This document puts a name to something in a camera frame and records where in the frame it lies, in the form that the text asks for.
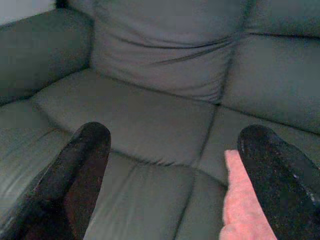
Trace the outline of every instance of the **sofa armrest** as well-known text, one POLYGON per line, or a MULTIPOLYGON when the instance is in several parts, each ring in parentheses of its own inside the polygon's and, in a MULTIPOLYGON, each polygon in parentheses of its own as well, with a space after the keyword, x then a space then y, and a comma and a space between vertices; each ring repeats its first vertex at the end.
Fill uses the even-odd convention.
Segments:
POLYGON ((93 21, 56 9, 0 27, 0 105, 89 66, 93 21))

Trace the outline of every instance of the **white wall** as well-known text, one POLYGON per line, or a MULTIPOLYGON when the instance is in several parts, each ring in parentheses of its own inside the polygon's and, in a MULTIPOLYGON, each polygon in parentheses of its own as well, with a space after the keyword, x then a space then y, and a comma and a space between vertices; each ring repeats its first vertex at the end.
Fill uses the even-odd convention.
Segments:
POLYGON ((0 25, 55 8, 55 0, 0 0, 0 25))

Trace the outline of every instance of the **sofa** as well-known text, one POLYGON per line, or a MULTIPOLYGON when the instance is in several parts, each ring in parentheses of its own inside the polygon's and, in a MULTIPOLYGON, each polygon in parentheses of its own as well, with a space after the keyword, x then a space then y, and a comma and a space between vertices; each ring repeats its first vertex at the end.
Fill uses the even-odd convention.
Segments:
POLYGON ((0 217, 91 121, 112 151, 86 240, 218 239, 248 125, 320 166, 319 1, 66 6, 0 27, 0 217))

